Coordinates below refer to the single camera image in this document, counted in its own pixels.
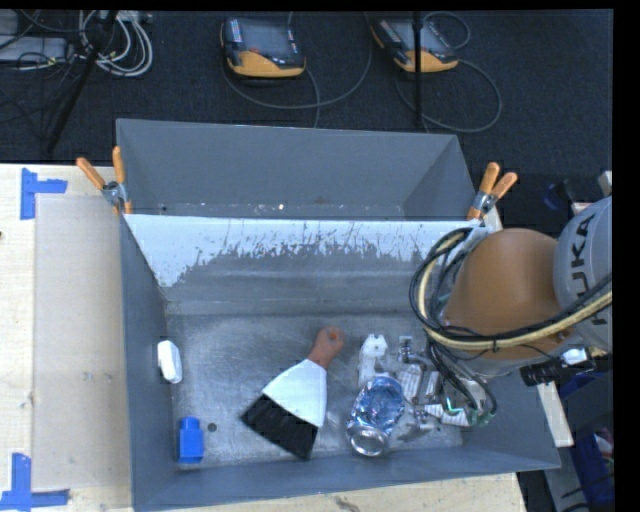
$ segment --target clamp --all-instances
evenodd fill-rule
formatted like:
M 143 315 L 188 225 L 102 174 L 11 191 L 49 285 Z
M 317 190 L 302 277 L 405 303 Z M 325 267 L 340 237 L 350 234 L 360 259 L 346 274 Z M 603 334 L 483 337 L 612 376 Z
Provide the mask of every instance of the clamp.
M 122 208 L 124 213 L 133 213 L 133 206 L 127 188 L 124 184 L 126 175 L 124 170 L 124 162 L 122 160 L 122 152 L 119 146 L 115 146 L 112 152 L 113 168 L 116 171 L 116 181 L 107 183 L 105 179 L 100 176 L 96 168 L 83 157 L 76 159 L 76 165 L 85 173 L 87 178 L 95 185 L 95 187 L 102 192 L 105 199 L 113 206 L 113 213 L 116 215 Z
M 507 172 L 496 183 L 500 166 L 495 162 L 489 162 L 482 177 L 480 188 L 476 193 L 473 203 L 469 207 L 467 220 L 482 219 L 491 208 L 493 208 L 498 200 L 500 200 L 507 191 L 518 181 L 518 175 L 515 172 Z

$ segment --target blue block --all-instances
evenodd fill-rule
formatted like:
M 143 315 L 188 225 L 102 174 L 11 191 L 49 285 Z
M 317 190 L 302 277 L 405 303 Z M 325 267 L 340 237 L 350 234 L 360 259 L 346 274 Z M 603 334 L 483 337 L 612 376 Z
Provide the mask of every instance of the blue block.
M 204 435 L 200 421 L 193 416 L 180 420 L 178 430 L 178 463 L 198 464 L 204 457 Z

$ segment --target blue tape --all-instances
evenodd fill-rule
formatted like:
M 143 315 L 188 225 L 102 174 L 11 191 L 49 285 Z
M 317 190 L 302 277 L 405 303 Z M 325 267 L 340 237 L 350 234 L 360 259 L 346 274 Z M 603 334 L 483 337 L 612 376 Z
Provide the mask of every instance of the blue tape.
M 22 168 L 22 197 L 20 202 L 20 219 L 33 219 L 36 216 L 36 194 L 64 194 L 67 182 L 64 180 L 38 181 L 38 175 Z
M 21 453 L 11 455 L 11 490 L 0 495 L 0 510 L 31 512 L 33 507 L 64 506 L 69 489 L 54 492 L 31 492 L 31 459 Z

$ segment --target white object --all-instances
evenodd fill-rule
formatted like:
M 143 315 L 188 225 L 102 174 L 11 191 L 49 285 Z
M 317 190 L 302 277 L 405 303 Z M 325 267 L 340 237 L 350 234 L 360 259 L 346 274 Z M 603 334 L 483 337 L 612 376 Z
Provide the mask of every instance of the white object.
M 402 386 L 402 393 L 405 399 L 411 401 L 418 395 L 418 387 L 420 386 L 420 376 L 422 370 L 420 365 L 410 364 L 408 367 L 398 373 L 398 382 Z
M 387 352 L 387 341 L 382 334 L 369 334 L 360 347 L 360 359 L 358 361 L 358 387 L 362 388 L 367 382 L 376 376 L 376 360 L 384 357 Z
M 177 384 L 182 380 L 180 350 L 172 341 L 164 340 L 158 343 L 158 366 L 162 371 L 162 376 L 172 384 Z
M 280 407 L 320 428 L 327 411 L 327 370 L 310 359 L 285 370 L 262 390 Z
M 587 356 L 587 351 L 584 348 L 569 349 L 564 354 L 562 354 L 560 358 L 569 366 L 582 363 L 589 359 L 589 357 Z
M 431 416 L 435 416 L 436 418 L 440 418 L 440 422 L 445 425 L 455 425 L 457 427 L 468 427 L 469 420 L 467 419 L 467 415 L 464 411 L 460 411 L 455 415 L 451 415 L 444 412 L 444 409 L 441 404 L 428 404 L 424 407 L 424 412 L 430 414 Z
M 438 393 L 438 381 L 440 380 L 440 372 L 433 371 L 429 374 L 427 381 L 427 389 L 424 394 L 426 398 L 432 398 Z
M 556 448 L 568 448 L 575 442 L 567 416 L 554 381 L 538 384 L 536 386 L 540 401 L 544 407 L 544 413 L 549 422 L 549 428 L 553 434 Z

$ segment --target black bristles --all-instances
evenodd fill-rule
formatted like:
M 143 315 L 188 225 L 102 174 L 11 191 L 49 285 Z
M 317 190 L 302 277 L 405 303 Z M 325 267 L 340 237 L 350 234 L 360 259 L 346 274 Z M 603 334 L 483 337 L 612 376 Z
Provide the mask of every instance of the black bristles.
M 258 398 L 241 419 L 262 437 L 293 455 L 301 459 L 311 456 L 318 427 L 291 414 L 268 396 Z

